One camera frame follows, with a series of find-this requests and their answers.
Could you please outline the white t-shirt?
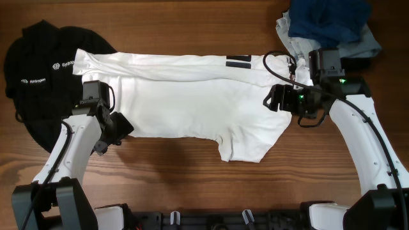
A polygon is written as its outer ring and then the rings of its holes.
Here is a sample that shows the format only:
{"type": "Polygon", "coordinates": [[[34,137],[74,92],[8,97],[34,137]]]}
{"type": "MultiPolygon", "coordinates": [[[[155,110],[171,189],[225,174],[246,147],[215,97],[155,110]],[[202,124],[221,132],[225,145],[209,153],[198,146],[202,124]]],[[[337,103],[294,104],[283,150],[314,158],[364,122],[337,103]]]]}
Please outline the white t-shirt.
{"type": "Polygon", "coordinates": [[[291,121],[263,105],[271,87],[291,77],[288,58],[92,54],[78,50],[73,73],[102,81],[134,137],[197,137],[218,143],[223,161],[260,162],[291,121]]]}

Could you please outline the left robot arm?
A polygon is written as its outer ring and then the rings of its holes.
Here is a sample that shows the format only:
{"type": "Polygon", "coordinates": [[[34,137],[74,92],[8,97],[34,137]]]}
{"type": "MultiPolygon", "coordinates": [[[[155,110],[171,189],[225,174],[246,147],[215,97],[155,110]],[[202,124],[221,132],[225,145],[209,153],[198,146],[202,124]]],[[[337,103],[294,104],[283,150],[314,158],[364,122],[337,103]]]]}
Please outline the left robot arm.
{"type": "Polygon", "coordinates": [[[15,187],[12,207],[19,229],[135,229],[126,204],[92,208],[82,188],[90,156],[119,146],[133,131],[114,111],[114,90],[99,80],[83,84],[83,98],[61,120],[61,132],[42,170],[28,185],[15,187]]]}

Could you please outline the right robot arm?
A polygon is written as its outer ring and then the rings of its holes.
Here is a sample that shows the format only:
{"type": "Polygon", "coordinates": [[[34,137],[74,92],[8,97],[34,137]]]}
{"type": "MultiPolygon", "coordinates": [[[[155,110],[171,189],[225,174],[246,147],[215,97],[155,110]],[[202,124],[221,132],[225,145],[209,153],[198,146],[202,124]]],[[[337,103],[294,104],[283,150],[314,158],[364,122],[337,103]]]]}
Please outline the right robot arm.
{"type": "Polygon", "coordinates": [[[309,53],[310,86],[274,72],[265,57],[263,64],[285,82],[272,86],[264,106],[299,119],[314,119],[323,110],[339,129],[359,176],[362,196],[350,207],[302,203],[303,229],[408,229],[408,171],[383,131],[365,80],[346,75],[336,49],[309,53]]]}

